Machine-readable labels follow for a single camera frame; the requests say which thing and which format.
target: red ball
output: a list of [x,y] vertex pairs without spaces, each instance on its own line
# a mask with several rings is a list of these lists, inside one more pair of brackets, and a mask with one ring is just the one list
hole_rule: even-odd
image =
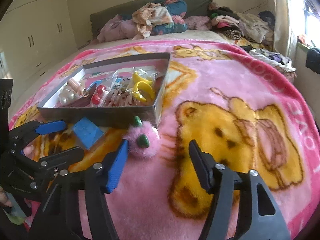
[[98,94],[94,94],[91,98],[91,102],[94,104],[94,105],[98,105],[100,104],[100,97]]
[[96,93],[97,93],[99,96],[102,96],[102,95],[103,95],[103,92],[104,92],[105,90],[107,90],[106,86],[104,86],[104,85],[98,85],[98,87],[97,87],[97,92],[96,92]]

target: yellow ring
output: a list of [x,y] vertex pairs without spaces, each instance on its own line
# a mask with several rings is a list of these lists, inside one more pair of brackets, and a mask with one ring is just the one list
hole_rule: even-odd
[[132,89],[132,95],[135,98],[137,98],[137,100],[142,101],[142,102],[146,102],[147,100],[140,94],[139,90],[143,90],[146,93],[148,93],[152,100],[156,97],[155,92],[153,91],[152,87],[144,81],[139,81],[134,84],[133,89]]
[[134,83],[138,83],[140,81],[143,81],[143,82],[145,82],[145,83],[147,83],[149,85],[152,85],[152,82],[153,82],[152,80],[148,80],[148,79],[145,79],[145,78],[139,76],[136,72],[134,72],[132,74],[132,79],[133,79]]

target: green bead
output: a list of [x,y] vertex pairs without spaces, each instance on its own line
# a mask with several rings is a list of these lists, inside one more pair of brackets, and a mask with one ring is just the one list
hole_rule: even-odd
[[150,142],[145,134],[142,134],[137,138],[137,145],[139,148],[148,148],[150,146]]
[[135,116],[135,117],[134,117],[133,126],[134,126],[134,127],[142,126],[141,119],[140,119],[138,116]]

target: white curtain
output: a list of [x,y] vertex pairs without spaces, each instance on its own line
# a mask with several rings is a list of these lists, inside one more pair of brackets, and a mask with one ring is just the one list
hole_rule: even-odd
[[[304,33],[303,0],[274,1],[276,7],[274,50],[294,60],[297,37]],[[297,2],[302,3],[299,5],[300,8],[297,8]]]

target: open box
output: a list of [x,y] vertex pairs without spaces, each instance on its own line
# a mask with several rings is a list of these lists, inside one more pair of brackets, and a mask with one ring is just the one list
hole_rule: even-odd
[[[64,120],[68,123],[76,123],[81,118],[87,117],[98,126],[127,128],[132,124],[134,116],[143,121],[149,121],[158,128],[161,119],[164,90],[166,86],[166,73],[169,67],[170,53],[148,53],[126,57],[118,57],[84,65],[66,77],[53,91],[51,91],[38,104],[38,110],[47,121]],[[118,70],[121,73],[128,72],[132,67],[143,70],[156,70],[161,86],[150,106],[114,106],[114,107],[58,107],[57,104],[60,90],[66,82],[73,78],[80,81],[85,75],[97,75],[108,71]]]

